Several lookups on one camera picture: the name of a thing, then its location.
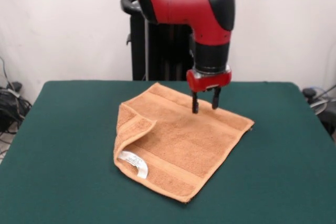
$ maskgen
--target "towel label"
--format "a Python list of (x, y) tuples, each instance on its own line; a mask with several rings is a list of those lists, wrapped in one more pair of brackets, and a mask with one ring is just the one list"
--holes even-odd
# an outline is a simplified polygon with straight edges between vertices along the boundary
[(132, 152), (122, 151), (118, 158), (127, 161), (138, 169), (138, 177), (147, 178), (148, 167), (146, 162)]

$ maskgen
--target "table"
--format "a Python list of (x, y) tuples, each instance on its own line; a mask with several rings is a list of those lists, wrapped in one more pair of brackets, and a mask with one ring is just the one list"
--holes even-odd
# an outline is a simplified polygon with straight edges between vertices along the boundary
[(189, 204), (125, 177), (112, 157), (118, 106), (151, 84), (46, 83), (0, 165), (1, 222), (336, 223), (336, 150), (291, 83), (222, 90), (222, 108), (256, 123)]

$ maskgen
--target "orange towel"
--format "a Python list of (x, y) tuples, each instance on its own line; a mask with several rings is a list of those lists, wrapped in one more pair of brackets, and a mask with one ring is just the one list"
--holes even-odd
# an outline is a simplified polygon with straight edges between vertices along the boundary
[(138, 183), (189, 202), (254, 122), (158, 83), (119, 107), (114, 163)]

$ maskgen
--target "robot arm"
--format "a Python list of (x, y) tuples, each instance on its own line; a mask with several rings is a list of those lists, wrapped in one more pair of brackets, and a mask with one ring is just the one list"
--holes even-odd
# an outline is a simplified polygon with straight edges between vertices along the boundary
[(193, 113), (198, 112), (197, 93), (215, 89), (213, 109), (220, 88), (231, 81), (227, 66), (235, 0), (138, 0), (144, 17), (155, 24), (187, 24), (196, 43), (194, 68), (187, 73), (193, 92)]

